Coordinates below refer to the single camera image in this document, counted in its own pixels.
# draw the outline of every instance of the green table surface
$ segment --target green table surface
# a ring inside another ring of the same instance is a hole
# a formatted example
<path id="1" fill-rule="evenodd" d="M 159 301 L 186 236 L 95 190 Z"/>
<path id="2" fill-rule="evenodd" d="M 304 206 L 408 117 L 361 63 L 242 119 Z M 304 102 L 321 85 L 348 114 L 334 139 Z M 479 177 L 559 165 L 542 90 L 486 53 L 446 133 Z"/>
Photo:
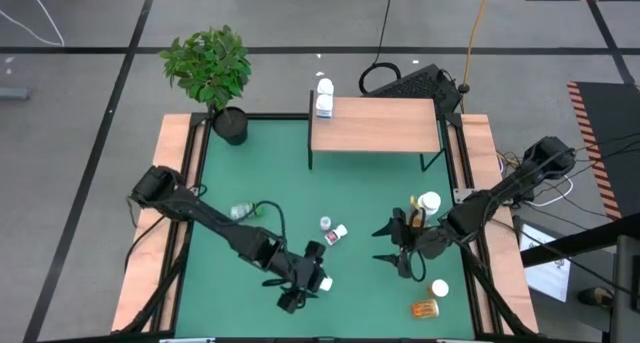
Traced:
<path id="1" fill-rule="evenodd" d="M 202 200 L 227 214 L 240 202 L 278 203 L 289 250 L 298 254 L 309 240 L 324 241 L 320 217 L 331 217 L 334 227 L 344 224 L 347 236 L 324 255 L 333 287 L 288 314 L 276 306 L 281 290 L 260 285 L 273 274 L 240 260 L 226 241 L 196 224 L 176 336 L 473 338 L 459 248 L 426 261 L 422 283 L 400 278 L 391 264 L 371 258 L 398 252 L 389 237 L 371 234 L 387 223 L 394 207 L 408 209 L 411 195 L 435 191 L 442 197 L 439 214 L 451 207 L 444 157 L 422 173 L 417 154 L 316 152 L 310 171 L 307 129 L 306 120 L 252 120 L 241 146 L 212 134 L 202 175 L 209 191 Z M 277 211 L 269 206 L 246 224 L 280 233 Z M 417 257 L 413 266 L 419 275 Z M 427 285 L 439 278 L 450 287 L 448 296 L 437 299 L 440 316 L 412 318 L 411 303 L 428 299 Z"/>

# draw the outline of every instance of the black plant pot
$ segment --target black plant pot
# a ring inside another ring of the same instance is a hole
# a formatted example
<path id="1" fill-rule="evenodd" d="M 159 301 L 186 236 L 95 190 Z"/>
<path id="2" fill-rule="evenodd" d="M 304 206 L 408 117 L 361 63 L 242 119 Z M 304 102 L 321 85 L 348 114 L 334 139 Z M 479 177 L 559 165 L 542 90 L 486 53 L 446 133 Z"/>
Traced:
<path id="1" fill-rule="evenodd" d="M 247 140 L 249 120 L 240 108 L 227 107 L 213 115 L 211 128 L 231 145 L 240 145 Z"/>

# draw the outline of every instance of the potted plant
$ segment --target potted plant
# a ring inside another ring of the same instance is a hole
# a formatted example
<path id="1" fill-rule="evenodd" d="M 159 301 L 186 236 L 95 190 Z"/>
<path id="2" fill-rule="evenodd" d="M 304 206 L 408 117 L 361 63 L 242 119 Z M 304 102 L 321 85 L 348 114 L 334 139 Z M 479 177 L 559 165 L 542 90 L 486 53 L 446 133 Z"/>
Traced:
<path id="1" fill-rule="evenodd" d="M 247 139 L 248 120 L 237 107 L 227 107 L 233 97 L 242 97 L 251 75 L 242 39 L 225 25 L 221 30 L 209 28 L 180 43 L 176 38 L 169 51 L 160 52 L 166 59 L 164 74 L 173 87 L 185 90 L 189 98 L 205 104 L 212 128 L 229 144 L 239 145 Z"/>

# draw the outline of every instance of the green leaves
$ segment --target green leaves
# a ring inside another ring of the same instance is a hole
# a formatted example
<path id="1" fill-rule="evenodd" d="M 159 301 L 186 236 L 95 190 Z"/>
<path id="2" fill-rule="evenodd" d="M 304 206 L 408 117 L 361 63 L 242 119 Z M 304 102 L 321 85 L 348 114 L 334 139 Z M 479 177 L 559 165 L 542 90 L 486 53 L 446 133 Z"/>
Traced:
<path id="1" fill-rule="evenodd" d="M 176 38 L 171 49 L 159 55 L 166 60 L 164 75 L 172 87 L 177 79 L 189 98 L 221 110 L 233 97 L 242 97 L 252 73 L 248 53 L 242 39 L 225 25 L 196 32 L 182 43 Z"/>

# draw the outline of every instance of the gray floor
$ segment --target gray floor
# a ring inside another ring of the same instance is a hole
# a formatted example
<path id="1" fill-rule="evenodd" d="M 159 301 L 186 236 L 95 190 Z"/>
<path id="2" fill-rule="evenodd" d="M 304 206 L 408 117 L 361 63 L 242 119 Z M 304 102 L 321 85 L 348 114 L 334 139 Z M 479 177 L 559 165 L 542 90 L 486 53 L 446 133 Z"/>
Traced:
<path id="1" fill-rule="evenodd" d="M 43 0 L 72 47 L 126 47 L 144 0 Z M 166 46 L 209 25 L 229 24 L 248 46 L 374 46 L 386 0 L 155 0 L 140 46 Z M 393 0 L 385 45 L 464 47 L 480 0 Z M 640 47 L 640 2 L 599 3 L 620 47 Z M 33 0 L 0 0 L 0 9 L 44 38 L 55 33 Z M 584 2 L 490 0 L 480 25 L 480 47 L 606 47 Z M 0 47 L 40 47 L 0 18 Z M 28 102 L 0 104 L 0 332 L 20 341 L 69 214 L 123 55 L 0 54 L 0 86 L 28 86 Z M 251 55 L 254 74 L 244 98 L 249 112 L 304 112 L 321 73 L 338 95 L 360 92 L 357 80 L 371 54 Z M 382 55 L 404 74 L 435 63 L 461 79 L 463 55 Z M 640 77 L 640 57 L 627 56 Z M 171 90 L 155 55 L 133 60 L 113 124 L 82 211 L 40 339 L 107 334 L 131 243 L 124 196 L 151 162 L 163 114 L 201 110 Z M 374 72 L 375 88 L 393 79 Z M 567 81 L 621 83 L 613 60 L 585 56 L 474 56 L 468 112 L 491 119 L 497 148 L 521 154 L 544 135 L 582 146 Z M 590 171 L 574 179 L 573 201 L 603 212 Z M 585 227 L 602 217 L 566 202 L 545 210 Z M 577 228 L 528 208 L 531 221 L 571 234 Z M 543 332 L 597 340 L 599 333 L 536 306 Z"/>

